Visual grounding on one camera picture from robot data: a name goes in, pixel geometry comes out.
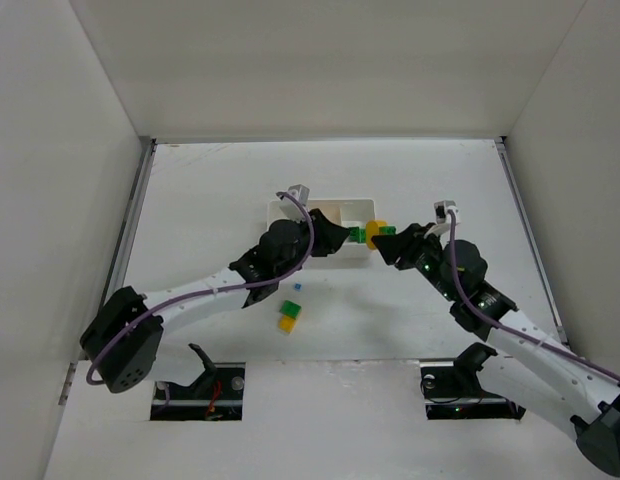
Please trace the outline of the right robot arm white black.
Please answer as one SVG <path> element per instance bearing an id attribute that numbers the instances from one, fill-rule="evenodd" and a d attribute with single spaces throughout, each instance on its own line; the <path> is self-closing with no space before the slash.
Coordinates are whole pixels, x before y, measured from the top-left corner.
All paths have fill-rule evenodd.
<path id="1" fill-rule="evenodd" d="M 371 242 L 386 264 L 422 274 L 450 302 L 454 320 L 478 337 L 457 358 L 471 379 L 543 418 L 597 469 L 620 478 L 617 375 L 575 356 L 490 285 L 488 264 L 474 244 L 442 244 L 419 224 Z"/>

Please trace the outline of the yellow round lego piece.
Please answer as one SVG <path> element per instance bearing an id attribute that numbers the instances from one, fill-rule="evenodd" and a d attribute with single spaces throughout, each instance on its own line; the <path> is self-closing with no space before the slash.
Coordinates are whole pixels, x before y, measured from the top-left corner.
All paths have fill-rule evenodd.
<path id="1" fill-rule="evenodd" d="M 371 220 L 366 223 L 365 226 L 365 236 L 366 241 L 365 244 L 369 250 L 376 250 L 377 247 L 373 242 L 373 238 L 376 236 L 388 236 L 395 235 L 396 227 L 394 225 L 389 225 L 386 221 L 383 220 Z"/>

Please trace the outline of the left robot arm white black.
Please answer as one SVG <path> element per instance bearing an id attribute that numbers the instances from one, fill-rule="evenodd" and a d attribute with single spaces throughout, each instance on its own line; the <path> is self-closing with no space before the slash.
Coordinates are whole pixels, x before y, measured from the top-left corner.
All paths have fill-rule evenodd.
<path id="1" fill-rule="evenodd" d="M 219 272 L 164 291 L 116 290 L 80 338 L 91 365 L 90 385 L 114 394 L 143 380 L 199 388 L 211 362 L 197 344 L 185 352 L 169 346 L 169 335 L 206 318 L 239 311 L 275 293 L 280 282 L 300 270 L 309 257 L 336 253 L 349 239 L 346 227 L 318 209 L 304 220 L 279 219 L 256 246 Z"/>

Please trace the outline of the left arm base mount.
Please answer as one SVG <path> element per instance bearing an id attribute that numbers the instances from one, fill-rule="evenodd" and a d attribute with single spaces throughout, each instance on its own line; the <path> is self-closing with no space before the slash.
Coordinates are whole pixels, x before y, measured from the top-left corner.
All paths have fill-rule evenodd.
<path id="1" fill-rule="evenodd" d="M 215 363 L 197 344 L 188 347 L 197 357 L 198 376 L 190 383 L 156 382 L 151 421 L 241 421 L 246 365 Z"/>

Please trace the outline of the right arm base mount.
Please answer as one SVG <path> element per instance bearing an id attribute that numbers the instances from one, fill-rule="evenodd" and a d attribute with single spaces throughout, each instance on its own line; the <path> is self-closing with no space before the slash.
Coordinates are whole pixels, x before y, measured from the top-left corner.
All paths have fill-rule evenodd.
<path id="1" fill-rule="evenodd" d="M 426 418 L 435 420 L 521 420 L 526 409 L 483 389 L 478 379 L 483 364 L 497 352 L 474 343 L 456 358 L 420 364 L 420 390 Z"/>

